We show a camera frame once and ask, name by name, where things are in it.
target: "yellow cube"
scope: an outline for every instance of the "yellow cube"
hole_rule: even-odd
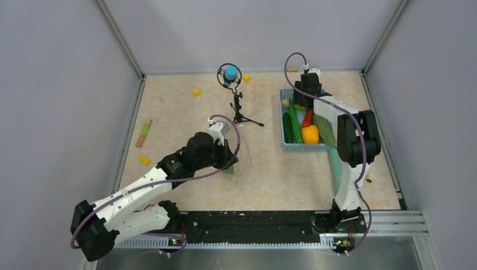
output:
[[[146,156],[139,156],[139,161],[142,162],[144,165],[149,165],[149,162],[151,162],[150,159],[148,159]]]

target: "beige table surface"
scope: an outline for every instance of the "beige table surface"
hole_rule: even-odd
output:
[[[299,73],[289,73],[299,79]],[[282,148],[278,90],[287,87],[283,73],[250,73],[243,82],[241,112],[265,124],[239,125],[246,143],[239,153],[237,176],[219,173],[207,179],[186,182],[150,203],[172,200],[180,210],[327,210],[333,194],[326,152],[284,152]],[[323,72],[324,89],[358,110],[369,109],[359,73]],[[192,91],[199,88],[200,96]],[[120,187],[139,179],[164,156],[185,146],[196,132],[206,131],[207,117],[232,116],[230,91],[222,88],[215,74],[148,76],[134,126]],[[142,148],[135,146],[144,119],[152,125]],[[233,129],[227,133],[232,138]],[[140,155],[151,159],[148,166]],[[196,175],[211,172],[204,169]],[[364,183],[364,198],[371,208],[399,209],[399,202],[384,154],[372,164],[375,180]]]

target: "black tripod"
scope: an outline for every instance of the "black tripod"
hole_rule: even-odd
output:
[[[239,98],[243,98],[242,92],[240,92],[238,94],[237,93],[233,94],[233,103],[235,104],[235,107],[232,105],[232,103],[230,103],[230,107],[232,107],[232,109],[235,111],[235,116],[233,117],[233,122],[234,123],[252,122],[252,123],[255,123],[255,124],[263,127],[264,124],[258,123],[257,121],[253,121],[252,119],[247,118],[240,113],[240,109],[242,108],[242,106],[240,106]]]

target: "gray wall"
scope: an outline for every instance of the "gray wall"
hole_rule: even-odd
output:
[[[408,202],[444,269],[475,269],[477,2],[414,1],[370,74]]]
[[[2,269],[78,269],[76,203],[106,195],[138,79],[93,1],[0,2]]]
[[[360,69],[400,0],[106,0],[145,73],[281,70],[295,51]],[[291,64],[302,64],[294,59]]]

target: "red pepper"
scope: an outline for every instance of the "red pepper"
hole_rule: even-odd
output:
[[[312,119],[313,119],[313,112],[310,110],[307,110],[307,114],[305,114],[305,119],[303,119],[301,128],[309,127],[312,124]]]

